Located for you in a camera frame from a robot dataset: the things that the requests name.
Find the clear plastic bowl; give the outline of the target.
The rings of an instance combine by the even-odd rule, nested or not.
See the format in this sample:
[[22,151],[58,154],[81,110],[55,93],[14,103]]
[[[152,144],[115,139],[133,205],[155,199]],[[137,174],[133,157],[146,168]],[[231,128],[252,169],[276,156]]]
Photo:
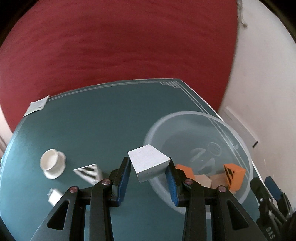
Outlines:
[[253,178],[251,155],[238,133],[221,119],[196,111],[171,113],[154,123],[144,144],[155,147],[174,164],[191,168],[195,175],[223,173],[228,163],[244,168],[242,186],[234,196],[240,203],[246,200]]

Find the red quilted mattress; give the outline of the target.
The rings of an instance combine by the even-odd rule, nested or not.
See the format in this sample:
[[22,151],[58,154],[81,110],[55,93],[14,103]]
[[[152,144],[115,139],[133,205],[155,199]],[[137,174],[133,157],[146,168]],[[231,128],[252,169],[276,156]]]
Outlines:
[[179,78],[214,109],[229,80],[236,1],[38,1],[1,45],[1,109],[117,80]]

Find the brown wooden board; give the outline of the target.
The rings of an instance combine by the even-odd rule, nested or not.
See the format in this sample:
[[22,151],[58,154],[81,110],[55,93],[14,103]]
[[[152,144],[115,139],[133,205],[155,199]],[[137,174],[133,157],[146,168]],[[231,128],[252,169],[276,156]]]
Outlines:
[[205,174],[195,175],[195,180],[203,187],[216,189],[218,186],[225,186],[229,189],[228,178],[225,173],[207,176]]

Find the orange striped wedge block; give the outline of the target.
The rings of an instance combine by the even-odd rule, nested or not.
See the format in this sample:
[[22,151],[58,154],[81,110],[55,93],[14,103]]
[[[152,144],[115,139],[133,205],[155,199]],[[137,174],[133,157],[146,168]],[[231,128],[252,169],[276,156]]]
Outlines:
[[243,183],[246,170],[234,163],[224,164],[223,167],[227,177],[229,190],[238,191]]

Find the white striped triangular block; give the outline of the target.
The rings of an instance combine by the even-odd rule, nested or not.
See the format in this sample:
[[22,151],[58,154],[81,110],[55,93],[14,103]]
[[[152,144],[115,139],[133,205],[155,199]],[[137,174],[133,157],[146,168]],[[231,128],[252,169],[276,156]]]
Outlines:
[[92,186],[104,179],[103,172],[97,164],[76,168],[73,172]]

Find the white striped small wedge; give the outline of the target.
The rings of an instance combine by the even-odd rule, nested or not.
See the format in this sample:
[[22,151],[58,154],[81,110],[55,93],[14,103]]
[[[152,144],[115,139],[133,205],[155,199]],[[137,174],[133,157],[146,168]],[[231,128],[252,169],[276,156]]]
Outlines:
[[47,194],[48,196],[48,202],[52,205],[52,206],[55,206],[59,200],[61,199],[61,197],[63,196],[62,192],[59,191],[58,189],[56,188],[51,188],[49,190],[49,193]]

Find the green table mat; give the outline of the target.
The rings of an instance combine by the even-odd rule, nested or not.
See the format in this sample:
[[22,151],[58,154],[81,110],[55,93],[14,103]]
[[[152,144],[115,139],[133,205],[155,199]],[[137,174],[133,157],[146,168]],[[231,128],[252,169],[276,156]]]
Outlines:
[[[184,82],[143,79],[65,92],[24,117],[1,159],[1,218],[14,239],[31,239],[52,209],[51,188],[65,192],[89,186],[73,169],[97,164],[108,176],[129,150],[144,145],[156,121],[179,111],[217,116]],[[49,149],[66,156],[64,172],[53,180],[40,168]]]

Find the white paper card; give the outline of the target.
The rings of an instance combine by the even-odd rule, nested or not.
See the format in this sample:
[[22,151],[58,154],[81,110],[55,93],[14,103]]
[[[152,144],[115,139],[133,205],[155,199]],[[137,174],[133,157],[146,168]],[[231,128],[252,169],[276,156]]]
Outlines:
[[23,117],[31,114],[31,113],[34,113],[36,111],[40,111],[44,108],[44,106],[46,105],[48,99],[49,99],[49,95],[42,98],[42,99],[39,99],[37,101],[34,101],[34,102],[31,102],[28,109],[26,110],[26,112],[24,113]]

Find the white rectangular block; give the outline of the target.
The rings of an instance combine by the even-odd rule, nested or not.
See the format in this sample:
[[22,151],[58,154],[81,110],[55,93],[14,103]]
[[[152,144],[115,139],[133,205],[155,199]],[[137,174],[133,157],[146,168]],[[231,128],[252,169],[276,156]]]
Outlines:
[[128,152],[132,166],[140,183],[165,172],[170,158],[151,145]]

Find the white wall panel box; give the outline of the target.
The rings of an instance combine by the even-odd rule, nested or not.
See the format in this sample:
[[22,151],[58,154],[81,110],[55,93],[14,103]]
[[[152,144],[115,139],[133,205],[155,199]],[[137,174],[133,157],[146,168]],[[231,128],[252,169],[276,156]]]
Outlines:
[[254,149],[258,145],[254,132],[228,106],[222,110],[221,117],[240,135],[248,149]]

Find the orange rectangular block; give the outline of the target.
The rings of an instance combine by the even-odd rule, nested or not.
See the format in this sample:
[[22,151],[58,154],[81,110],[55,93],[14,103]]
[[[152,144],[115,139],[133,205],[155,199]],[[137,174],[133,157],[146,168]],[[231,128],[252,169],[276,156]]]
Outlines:
[[179,170],[182,170],[185,173],[185,176],[187,178],[195,180],[195,175],[194,175],[194,172],[193,172],[191,167],[187,167],[187,166],[184,166],[184,165],[181,165],[181,164],[177,164],[176,168],[179,169]]

